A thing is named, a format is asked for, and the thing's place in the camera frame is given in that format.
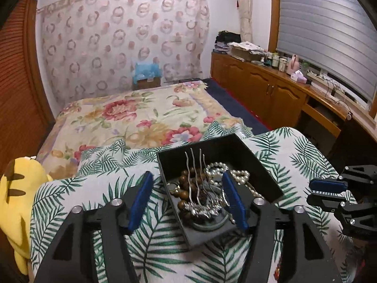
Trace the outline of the silver hair comb ornament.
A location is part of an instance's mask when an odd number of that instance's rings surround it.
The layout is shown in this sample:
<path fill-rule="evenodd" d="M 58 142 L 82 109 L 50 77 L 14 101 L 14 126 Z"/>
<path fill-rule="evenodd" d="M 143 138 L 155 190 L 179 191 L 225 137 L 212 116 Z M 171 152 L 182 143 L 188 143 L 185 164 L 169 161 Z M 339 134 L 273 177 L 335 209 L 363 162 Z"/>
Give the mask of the silver hair comb ornament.
<path fill-rule="evenodd" d="M 185 181 L 187 199 L 182 209 L 191 217 L 210 219 L 217 216 L 225 207 L 225 198 L 220 183 L 213 180 L 213 173 L 204 166 L 204 155 L 199 149 L 197 157 L 192 148 L 185 152 Z"/>

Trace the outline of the green jade bangle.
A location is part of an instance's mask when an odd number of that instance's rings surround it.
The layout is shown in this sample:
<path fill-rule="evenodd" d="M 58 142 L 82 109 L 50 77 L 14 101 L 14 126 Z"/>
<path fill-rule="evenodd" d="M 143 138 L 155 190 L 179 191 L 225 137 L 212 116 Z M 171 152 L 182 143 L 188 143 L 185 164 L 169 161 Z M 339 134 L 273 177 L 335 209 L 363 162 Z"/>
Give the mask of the green jade bangle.
<path fill-rule="evenodd" d="M 223 227 L 229 221 L 229 214 L 225 210 L 210 219 L 192 217 L 188 224 L 190 227 L 201 232 L 212 232 Z"/>

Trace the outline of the black open jewelry box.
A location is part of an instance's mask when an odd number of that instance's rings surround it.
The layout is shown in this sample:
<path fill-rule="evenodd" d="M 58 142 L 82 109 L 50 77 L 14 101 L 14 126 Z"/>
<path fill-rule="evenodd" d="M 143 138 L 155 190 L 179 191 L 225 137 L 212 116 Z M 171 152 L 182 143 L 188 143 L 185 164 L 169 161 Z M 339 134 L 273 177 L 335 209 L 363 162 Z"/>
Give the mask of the black open jewelry box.
<path fill-rule="evenodd" d="M 274 178 L 246 146 L 245 141 L 240 139 L 235 133 L 157 153 L 161 179 L 176 219 L 181 227 L 185 243 L 190 250 L 212 241 L 224 233 L 235 230 L 235 225 L 231 223 L 229 217 L 229 221 L 220 229 L 212 232 L 197 231 L 189 226 L 188 221 L 190 219 L 187 219 L 183 211 L 179 209 L 178 204 L 181 201 L 180 192 L 183 190 L 183 187 L 181 187 L 183 181 L 181 175 L 187 168 L 185 152 L 189 151 L 190 148 L 194 150 L 197 157 L 199 156 L 199 149 L 201 149 L 207 164 L 214 164 L 218 160 L 230 168 L 245 168 L 250 173 L 249 179 L 251 185 L 268 202 L 277 202 L 283 196 L 283 191 Z M 220 183 L 222 189 L 222 168 L 213 166 L 208 169 L 211 171 L 211 174 L 213 173 L 213 180 Z"/>

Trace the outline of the wooden side cabinet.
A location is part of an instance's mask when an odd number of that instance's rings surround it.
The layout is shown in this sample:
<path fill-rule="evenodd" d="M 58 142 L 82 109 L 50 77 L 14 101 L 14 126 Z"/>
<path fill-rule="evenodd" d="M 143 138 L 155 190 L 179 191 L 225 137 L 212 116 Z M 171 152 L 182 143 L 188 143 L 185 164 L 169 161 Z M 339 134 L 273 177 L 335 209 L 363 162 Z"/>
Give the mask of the wooden side cabinet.
<path fill-rule="evenodd" d="M 376 139 L 357 121 L 349 105 L 332 100 L 312 85 L 216 52 L 210 75 L 268 128 L 296 128 L 324 155 L 354 164 L 354 152 L 370 155 L 376 151 Z"/>

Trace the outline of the yellow pikachu plush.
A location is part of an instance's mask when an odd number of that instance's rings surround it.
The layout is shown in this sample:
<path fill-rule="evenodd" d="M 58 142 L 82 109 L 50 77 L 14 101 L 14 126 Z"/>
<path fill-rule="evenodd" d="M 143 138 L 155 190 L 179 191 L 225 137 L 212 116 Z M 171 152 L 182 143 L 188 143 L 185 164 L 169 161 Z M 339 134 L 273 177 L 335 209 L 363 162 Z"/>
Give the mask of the yellow pikachu plush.
<path fill-rule="evenodd" d="M 1 230 L 14 249 L 20 272 L 29 274 L 30 225 L 34 197 L 41 185 L 52 181 L 35 157 L 11 160 L 1 176 Z"/>

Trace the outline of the pink bottle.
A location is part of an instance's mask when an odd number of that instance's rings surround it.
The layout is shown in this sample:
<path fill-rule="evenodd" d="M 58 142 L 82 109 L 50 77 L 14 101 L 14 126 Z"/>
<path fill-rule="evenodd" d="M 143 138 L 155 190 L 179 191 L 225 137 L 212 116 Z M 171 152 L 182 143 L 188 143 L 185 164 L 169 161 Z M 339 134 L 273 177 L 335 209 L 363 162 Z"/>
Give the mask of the pink bottle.
<path fill-rule="evenodd" d="M 293 54 L 290 61 L 287 63 L 286 73 L 292 75 L 300 69 L 299 57 Z"/>

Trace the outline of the navy blue bed sheet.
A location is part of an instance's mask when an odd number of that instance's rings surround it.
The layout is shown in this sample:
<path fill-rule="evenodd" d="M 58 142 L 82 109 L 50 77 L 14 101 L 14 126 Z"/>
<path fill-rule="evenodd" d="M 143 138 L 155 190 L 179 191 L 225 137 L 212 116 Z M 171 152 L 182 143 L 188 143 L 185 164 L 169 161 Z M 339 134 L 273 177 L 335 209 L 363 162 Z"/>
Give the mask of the navy blue bed sheet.
<path fill-rule="evenodd" d="M 249 112 L 238 100 L 233 98 L 223 87 L 213 79 L 204 79 L 207 85 L 206 91 L 225 108 L 232 116 L 241 118 L 243 123 L 251 128 L 254 135 L 269 132 L 270 129 L 265 126 L 255 115 Z"/>

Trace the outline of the brown louvered wardrobe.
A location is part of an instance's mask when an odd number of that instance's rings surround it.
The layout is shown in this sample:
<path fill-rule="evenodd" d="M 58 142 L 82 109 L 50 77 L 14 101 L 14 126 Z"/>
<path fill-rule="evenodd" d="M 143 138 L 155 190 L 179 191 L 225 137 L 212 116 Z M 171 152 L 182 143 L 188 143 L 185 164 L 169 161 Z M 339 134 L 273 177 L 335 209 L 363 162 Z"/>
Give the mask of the brown louvered wardrobe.
<path fill-rule="evenodd" d="M 37 0 L 19 0 L 1 28 L 1 170 L 34 156 L 55 124 L 41 81 Z"/>

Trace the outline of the cardboard box on cabinet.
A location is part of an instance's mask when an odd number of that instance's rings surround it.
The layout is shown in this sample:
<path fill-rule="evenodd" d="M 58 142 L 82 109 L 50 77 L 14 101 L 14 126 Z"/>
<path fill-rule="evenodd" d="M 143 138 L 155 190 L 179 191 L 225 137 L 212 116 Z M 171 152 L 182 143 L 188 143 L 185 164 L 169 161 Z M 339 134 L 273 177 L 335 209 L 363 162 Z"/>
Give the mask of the cardboard box on cabinet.
<path fill-rule="evenodd" d="M 250 42 L 230 42 L 229 55 L 242 61 L 259 61 L 265 55 L 265 50 Z"/>

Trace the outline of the floral bed blanket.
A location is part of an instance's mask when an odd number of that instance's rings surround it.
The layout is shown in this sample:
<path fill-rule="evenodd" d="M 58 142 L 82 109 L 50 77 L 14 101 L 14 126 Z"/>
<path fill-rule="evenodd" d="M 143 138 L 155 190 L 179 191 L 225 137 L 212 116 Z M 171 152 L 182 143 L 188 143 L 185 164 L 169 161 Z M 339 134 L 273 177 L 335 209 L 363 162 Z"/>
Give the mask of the floral bed blanket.
<path fill-rule="evenodd" d="M 85 151 L 119 139 L 129 148 L 155 148 L 196 142 L 214 121 L 225 129 L 243 122 L 206 88 L 198 80 L 72 102 L 58 114 L 37 161 L 53 179 L 70 178 Z"/>

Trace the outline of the grey window blind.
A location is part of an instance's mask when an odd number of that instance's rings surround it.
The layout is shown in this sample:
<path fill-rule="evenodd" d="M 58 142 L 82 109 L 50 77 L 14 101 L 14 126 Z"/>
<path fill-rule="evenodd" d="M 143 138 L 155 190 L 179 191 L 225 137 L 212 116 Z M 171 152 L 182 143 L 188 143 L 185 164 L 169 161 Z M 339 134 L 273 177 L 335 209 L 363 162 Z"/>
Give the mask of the grey window blind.
<path fill-rule="evenodd" d="M 277 50 L 298 55 L 373 100 L 376 29 L 357 0 L 280 0 Z"/>

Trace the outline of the stack of folded clothes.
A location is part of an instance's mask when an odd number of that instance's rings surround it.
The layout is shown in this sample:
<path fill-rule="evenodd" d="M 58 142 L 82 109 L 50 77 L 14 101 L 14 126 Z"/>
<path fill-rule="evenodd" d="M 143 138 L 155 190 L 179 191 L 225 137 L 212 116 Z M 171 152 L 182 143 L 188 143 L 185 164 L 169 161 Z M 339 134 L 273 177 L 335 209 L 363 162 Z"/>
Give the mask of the stack of folded clothes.
<path fill-rule="evenodd" d="M 227 54 L 230 50 L 229 43 L 240 43 L 241 35 L 230 31 L 219 31 L 215 39 L 213 52 Z"/>

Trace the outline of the cardboard box with blue bag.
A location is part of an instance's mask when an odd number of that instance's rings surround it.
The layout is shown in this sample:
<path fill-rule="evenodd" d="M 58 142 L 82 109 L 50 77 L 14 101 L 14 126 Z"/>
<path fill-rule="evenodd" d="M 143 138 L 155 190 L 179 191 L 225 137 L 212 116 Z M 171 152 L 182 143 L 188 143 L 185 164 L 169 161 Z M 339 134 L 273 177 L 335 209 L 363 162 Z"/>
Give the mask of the cardboard box with blue bag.
<path fill-rule="evenodd" d="M 137 63 L 132 77 L 132 89 L 150 89 L 161 86 L 162 71 L 158 63 Z"/>

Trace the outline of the circle pattern sheer curtain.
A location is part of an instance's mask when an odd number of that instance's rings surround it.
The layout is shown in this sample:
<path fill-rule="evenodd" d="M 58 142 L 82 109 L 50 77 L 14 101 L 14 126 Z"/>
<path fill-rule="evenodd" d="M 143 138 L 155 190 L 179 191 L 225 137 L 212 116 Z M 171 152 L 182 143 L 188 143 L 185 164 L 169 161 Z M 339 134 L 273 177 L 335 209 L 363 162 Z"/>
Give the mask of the circle pattern sheer curtain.
<path fill-rule="evenodd" d="M 61 0 L 41 9 L 41 48 L 57 103 L 128 91 L 139 65 L 166 82 L 200 79 L 207 0 Z"/>

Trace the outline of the beige tied window curtain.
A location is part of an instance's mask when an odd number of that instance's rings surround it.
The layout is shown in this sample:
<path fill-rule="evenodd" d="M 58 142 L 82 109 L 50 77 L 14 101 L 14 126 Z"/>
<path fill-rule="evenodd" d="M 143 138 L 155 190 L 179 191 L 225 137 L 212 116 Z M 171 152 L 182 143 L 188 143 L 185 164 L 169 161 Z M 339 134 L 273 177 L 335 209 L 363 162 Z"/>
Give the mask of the beige tied window curtain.
<path fill-rule="evenodd" d="M 243 42 L 252 41 L 252 0 L 238 0 L 240 34 Z"/>

